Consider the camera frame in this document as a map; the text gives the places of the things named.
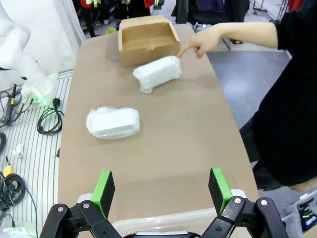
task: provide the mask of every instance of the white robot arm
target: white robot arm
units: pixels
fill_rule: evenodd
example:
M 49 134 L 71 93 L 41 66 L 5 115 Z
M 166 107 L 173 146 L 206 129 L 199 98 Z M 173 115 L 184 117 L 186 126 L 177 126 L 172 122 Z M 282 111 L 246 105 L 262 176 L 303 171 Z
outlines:
M 5 12 L 0 2 L 0 68 L 15 70 L 26 81 L 22 96 L 33 94 L 41 101 L 53 90 L 53 83 L 41 71 L 38 63 L 23 50 L 31 32 L 28 28 L 15 23 Z

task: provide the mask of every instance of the open cardboard box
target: open cardboard box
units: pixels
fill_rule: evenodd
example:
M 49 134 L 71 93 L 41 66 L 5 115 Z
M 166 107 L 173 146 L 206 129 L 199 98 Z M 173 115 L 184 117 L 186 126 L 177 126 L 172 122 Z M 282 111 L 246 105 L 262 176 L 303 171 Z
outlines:
M 158 15 L 122 20 L 118 44 L 122 65 L 129 67 L 177 55 L 180 40 L 172 23 Z

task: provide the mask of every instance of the bubble wrap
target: bubble wrap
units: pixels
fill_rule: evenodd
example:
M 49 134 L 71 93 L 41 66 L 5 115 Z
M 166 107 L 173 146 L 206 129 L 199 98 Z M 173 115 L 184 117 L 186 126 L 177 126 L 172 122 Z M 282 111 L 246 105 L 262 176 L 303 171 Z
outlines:
M 139 113 L 133 108 L 101 107 L 88 113 L 86 127 L 98 138 L 124 138 L 140 131 Z
M 141 92 L 152 93 L 154 87 L 182 75 L 180 60 L 176 56 L 167 56 L 136 68 L 133 75 L 140 82 Z

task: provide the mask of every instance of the hand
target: hand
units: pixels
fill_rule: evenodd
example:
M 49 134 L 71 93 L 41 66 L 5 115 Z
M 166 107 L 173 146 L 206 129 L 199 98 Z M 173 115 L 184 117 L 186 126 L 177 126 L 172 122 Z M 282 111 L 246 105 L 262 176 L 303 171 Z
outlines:
M 182 57 L 182 55 L 187 50 L 193 48 L 196 57 L 200 59 L 206 52 L 212 51 L 214 48 L 216 48 L 216 46 L 219 44 L 220 39 L 221 33 L 218 25 L 200 31 L 191 37 L 191 39 L 180 50 L 177 57 Z

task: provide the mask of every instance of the table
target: table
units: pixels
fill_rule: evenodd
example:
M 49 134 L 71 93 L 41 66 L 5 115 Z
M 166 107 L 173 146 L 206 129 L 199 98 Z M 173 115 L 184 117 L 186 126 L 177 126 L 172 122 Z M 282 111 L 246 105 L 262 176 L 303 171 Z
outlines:
M 176 25 L 184 44 L 194 34 Z M 231 188 L 251 201 L 258 191 L 239 130 L 206 56 L 188 51 L 183 76 L 152 94 L 139 91 L 135 67 L 120 63 L 117 34 L 85 41 L 69 91 L 60 149 L 58 202 L 72 206 L 93 192 L 102 170 L 116 192 L 109 220 L 153 217 L 213 207 L 211 167 L 222 167 Z M 86 129 L 88 112 L 101 106 L 139 111 L 141 131 L 106 140 Z

